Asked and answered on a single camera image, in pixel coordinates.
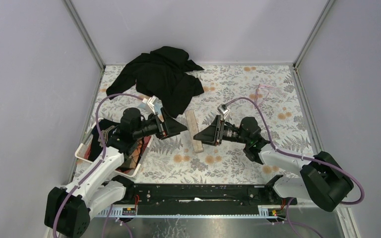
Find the light blue cleaning cloth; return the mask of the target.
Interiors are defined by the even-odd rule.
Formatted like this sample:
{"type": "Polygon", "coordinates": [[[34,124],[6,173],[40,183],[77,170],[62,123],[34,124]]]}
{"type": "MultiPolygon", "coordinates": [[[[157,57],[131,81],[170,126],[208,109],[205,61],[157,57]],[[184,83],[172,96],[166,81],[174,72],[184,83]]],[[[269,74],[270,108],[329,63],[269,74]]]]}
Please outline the light blue cleaning cloth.
{"type": "Polygon", "coordinates": [[[156,101],[156,102],[150,102],[149,100],[144,99],[138,105],[138,108],[145,110],[149,114],[157,114],[157,115],[160,116],[161,115],[162,105],[158,101],[156,101]]]}

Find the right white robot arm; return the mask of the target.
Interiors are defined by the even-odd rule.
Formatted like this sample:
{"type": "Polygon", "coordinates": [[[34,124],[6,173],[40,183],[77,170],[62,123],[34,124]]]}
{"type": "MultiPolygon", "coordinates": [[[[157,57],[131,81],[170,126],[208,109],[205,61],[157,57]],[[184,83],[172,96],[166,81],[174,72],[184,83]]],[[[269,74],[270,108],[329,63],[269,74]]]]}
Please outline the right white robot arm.
{"type": "Polygon", "coordinates": [[[212,146],[219,146],[222,141],[242,143],[243,152],[250,161],[276,166],[297,175],[296,178],[280,177],[272,181],[272,186],[264,192],[266,201],[271,204],[277,204],[283,198],[301,198],[331,212],[354,188],[352,180],[341,172],[340,166],[327,152],[321,151],[310,161],[303,155],[291,155],[273,148],[272,142],[262,137],[254,117],[245,117],[239,126],[235,126],[216,116],[211,125],[193,138],[212,146]]]}

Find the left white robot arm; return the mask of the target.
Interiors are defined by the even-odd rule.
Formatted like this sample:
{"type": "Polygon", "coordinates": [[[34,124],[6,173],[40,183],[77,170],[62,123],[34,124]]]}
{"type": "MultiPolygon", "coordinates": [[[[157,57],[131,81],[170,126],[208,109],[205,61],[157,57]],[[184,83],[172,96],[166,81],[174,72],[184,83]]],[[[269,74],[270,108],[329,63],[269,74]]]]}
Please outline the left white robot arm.
{"type": "Polygon", "coordinates": [[[116,201],[130,203],[134,197],[131,187],[117,181],[101,186],[105,179],[120,167],[137,148],[138,143],[148,136],[166,139],[186,131],[187,127],[161,111],[145,118],[139,109],[128,108],[121,121],[112,129],[102,131],[101,123],[95,128],[96,142],[101,153],[80,177],[62,187],[54,187],[48,194],[44,224],[51,228],[53,237],[81,237],[90,221],[116,201]]]}

